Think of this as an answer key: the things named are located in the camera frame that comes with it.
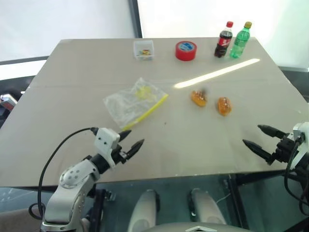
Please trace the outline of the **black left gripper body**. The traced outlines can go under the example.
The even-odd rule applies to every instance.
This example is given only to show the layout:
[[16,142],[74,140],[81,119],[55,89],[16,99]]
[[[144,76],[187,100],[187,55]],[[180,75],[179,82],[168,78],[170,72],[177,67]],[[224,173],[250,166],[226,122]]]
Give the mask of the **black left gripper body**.
[[120,145],[117,145],[116,148],[112,150],[111,157],[115,165],[127,162],[127,153],[122,150]]

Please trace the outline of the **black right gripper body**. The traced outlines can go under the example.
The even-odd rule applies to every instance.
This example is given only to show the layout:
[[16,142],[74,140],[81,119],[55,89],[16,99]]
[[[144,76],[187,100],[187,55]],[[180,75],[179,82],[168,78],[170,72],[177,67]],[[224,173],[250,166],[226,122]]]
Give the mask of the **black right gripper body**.
[[275,160],[288,163],[292,155],[294,145],[295,141],[293,134],[286,134],[285,136],[283,136],[283,138],[277,143],[275,152],[271,154],[271,157],[267,161],[267,164],[271,165]]

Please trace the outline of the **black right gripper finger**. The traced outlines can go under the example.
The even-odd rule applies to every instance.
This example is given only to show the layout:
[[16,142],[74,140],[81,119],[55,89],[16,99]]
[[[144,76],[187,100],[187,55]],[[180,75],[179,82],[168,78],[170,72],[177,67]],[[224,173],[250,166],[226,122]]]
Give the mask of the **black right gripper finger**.
[[266,162],[274,162],[272,155],[266,152],[260,145],[245,139],[242,141],[253,153],[263,158]]
[[266,135],[270,137],[276,137],[282,139],[284,136],[287,136],[288,133],[282,132],[281,130],[274,128],[268,125],[257,125],[258,128]]

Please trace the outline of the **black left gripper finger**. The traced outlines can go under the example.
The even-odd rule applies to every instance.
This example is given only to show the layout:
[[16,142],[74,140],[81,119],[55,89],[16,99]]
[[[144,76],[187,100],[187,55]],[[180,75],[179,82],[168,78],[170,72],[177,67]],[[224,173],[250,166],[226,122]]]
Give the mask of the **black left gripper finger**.
[[129,134],[131,133],[131,130],[124,130],[119,133],[119,143],[123,141]]
[[144,143],[144,139],[141,139],[139,141],[137,141],[132,147],[131,149],[126,153],[127,157],[126,159],[129,160],[131,159],[141,148],[141,146]]

